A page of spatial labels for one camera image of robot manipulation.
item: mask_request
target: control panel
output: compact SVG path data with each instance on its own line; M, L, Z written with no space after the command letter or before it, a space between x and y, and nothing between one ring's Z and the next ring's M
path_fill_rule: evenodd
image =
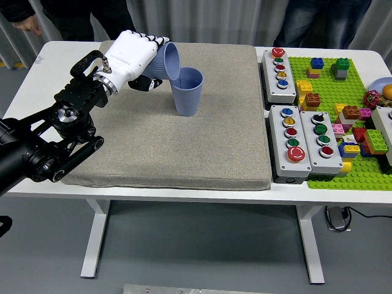
M271 104L294 103L296 91L293 74L287 53L282 48L265 50L260 70L267 110L270 109Z
M377 106L372 112L371 118L375 128L381 131L388 147L387 153L376 156L380 169L382 173L392 175L392 108Z
M311 163L298 107L272 105L268 135L274 182L302 184Z
M343 162L329 114L319 111L301 111L300 116L311 161L310 175L334 178L342 169Z

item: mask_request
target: brown lego brick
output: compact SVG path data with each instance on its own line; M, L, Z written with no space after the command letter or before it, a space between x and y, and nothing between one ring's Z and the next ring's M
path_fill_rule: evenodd
M319 93L306 94L305 103L308 107L319 107L321 104L321 98Z
M356 106L345 106L342 112L345 119L358 119L361 115L360 109Z

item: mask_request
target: gray floor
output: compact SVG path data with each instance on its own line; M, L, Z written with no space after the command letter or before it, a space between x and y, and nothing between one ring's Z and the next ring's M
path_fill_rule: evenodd
M0 68L0 110L26 72ZM391 208L359 209L392 215ZM351 232L333 233L318 213L314 228L326 284L309 285L292 206L112 202L95 279L79 277L93 218L86 201L2 197L3 214L13 227L0 239L1 294L120 294L124 284L392 292L392 219L354 213Z

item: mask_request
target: table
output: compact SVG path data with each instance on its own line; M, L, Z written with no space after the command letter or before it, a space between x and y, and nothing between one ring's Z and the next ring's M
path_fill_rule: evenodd
M97 42L49 42L45 44L31 67L26 79L12 101L5 117L24 118L40 111L54 102L53 96L72 78L70 68L91 50L98 49ZM260 63L268 47L256 47ZM390 77L382 57L374 51L321 50L288 48L289 56L340 58L353 60L365 87L374 80ZM42 136L45 140L59 140L54 130ZM324 284L322 266L312 226L312 216L325 205L373 205L392 206L391 193L357 190L311 190L301 185L274 184L265 191L219 191L143 188L90 188L44 181L34 183L25 179L5 194L8 197L80 198L86 199L95 211L94 222L86 250L81 277L94 277L99 251L111 200L143 200L167 202L249 203L264 205L295 205L301 228L309 279L312 284Z

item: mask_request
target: gray cushion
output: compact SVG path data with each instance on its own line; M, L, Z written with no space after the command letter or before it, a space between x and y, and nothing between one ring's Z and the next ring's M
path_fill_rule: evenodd
M105 53L113 41L103 42ZM103 147L62 182L91 187L265 190L271 164L254 47L176 43L181 66L205 76L198 113L177 114L168 81L123 87L91 112Z

